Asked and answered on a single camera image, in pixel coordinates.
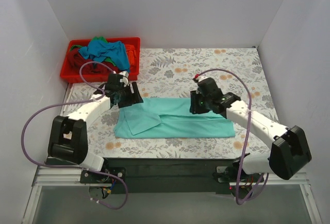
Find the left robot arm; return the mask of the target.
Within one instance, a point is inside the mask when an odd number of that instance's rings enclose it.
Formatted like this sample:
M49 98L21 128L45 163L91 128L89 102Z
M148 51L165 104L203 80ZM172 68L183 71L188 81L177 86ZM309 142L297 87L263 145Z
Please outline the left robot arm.
M109 179L110 171L104 158L89 151L88 128L113 106L129 107L142 103L137 84L129 83L128 72L111 73L89 102L68 116L54 118L48 144L48 155L92 170L92 177L99 183Z

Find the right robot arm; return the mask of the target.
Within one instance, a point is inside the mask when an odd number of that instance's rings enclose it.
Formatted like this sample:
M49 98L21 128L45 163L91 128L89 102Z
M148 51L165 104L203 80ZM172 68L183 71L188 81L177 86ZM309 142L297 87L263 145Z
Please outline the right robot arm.
M243 160L234 160L233 174L238 181L243 182L253 174L267 173L289 180L311 161L311 152L302 128L288 128L256 111L250 111L247 104L234 93L222 93L213 78L198 76L194 82L197 89L190 93L192 114L210 111L220 114L249 130L270 149L270 153L245 154Z

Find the mint green t shirt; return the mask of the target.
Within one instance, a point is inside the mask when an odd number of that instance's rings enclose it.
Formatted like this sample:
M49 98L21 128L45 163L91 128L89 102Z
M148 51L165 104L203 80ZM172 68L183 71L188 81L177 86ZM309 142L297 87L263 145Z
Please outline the mint green t shirt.
M121 108L114 128L124 139L227 138L234 137L233 122L209 111L192 114L189 98L143 98Z

